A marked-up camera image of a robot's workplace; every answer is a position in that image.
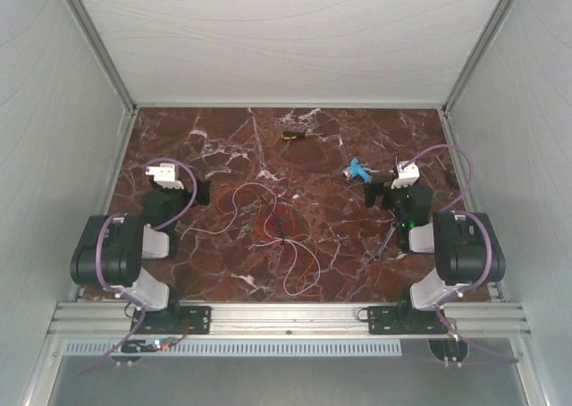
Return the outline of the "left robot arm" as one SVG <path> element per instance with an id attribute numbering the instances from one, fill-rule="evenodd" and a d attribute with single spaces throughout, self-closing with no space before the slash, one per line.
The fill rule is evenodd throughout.
<path id="1" fill-rule="evenodd" d="M 165 333 L 178 330 L 184 312 L 174 289 L 158 281 L 142 263 L 173 258 L 179 245 L 174 218 L 184 208 L 210 203 L 210 181 L 198 188 L 166 189 L 155 182 L 142 200 L 140 214 L 91 216 L 71 258 L 71 279 L 80 286 L 101 288 L 152 312 L 152 322 Z"/>

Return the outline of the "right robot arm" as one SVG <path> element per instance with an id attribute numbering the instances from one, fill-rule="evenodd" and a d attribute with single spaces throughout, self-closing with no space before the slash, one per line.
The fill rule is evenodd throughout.
<path id="1" fill-rule="evenodd" d="M 434 268 L 404 291 L 395 310 L 396 324 L 415 332 L 445 303 L 461 298 L 481 285 L 497 283 L 506 273 L 506 260 L 485 213 L 432 212 L 433 190 L 417 182 L 393 188 L 389 182 L 372 180 L 364 185 L 365 202 L 394 215 L 384 242 L 374 255 L 379 259 L 387 242 L 397 240 L 409 254 L 431 254 Z"/>

